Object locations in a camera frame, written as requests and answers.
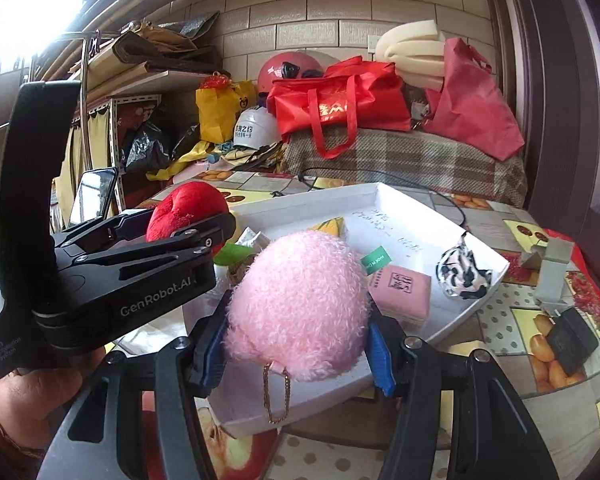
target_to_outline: plaid blanket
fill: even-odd
[[[324,136],[332,148],[346,140],[347,129],[326,126]],[[360,128],[356,143],[332,160],[324,160],[315,151],[311,131],[298,131],[286,147],[282,171],[409,186],[405,179],[439,192],[515,207],[522,207],[526,195],[525,171],[518,156],[499,162],[467,144],[418,131],[405,134]]]

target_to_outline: white helmet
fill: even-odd
[[[234,145],[259,149],[280,142],[276,118],[264,106],[247,108],[240,114],[234,128]]]

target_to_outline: red helmet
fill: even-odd
[[[320,63],[304,52],[283,52],[270,58],[258,74],[258,92],[270,92],[274,79],[295,79],[308,70],[323,72]]]

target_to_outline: red plush toy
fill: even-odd
[[[215,187],[206,182],[187,182],[170,192],[154,209],[146,229],[146,240],[169,238],[174,231],[189,224],[228,212],[229,206]],[[212,248],[213,256],[223,245]]]

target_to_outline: gold logo on bag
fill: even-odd
[[[334,105],[318,105],[318,110],[320,110],[320,115],[324,116],[329,116],[331,114],[333,114],[334,112],[345,112],[347,111],[346,106],[342,107],[339,104],[334,104]]]

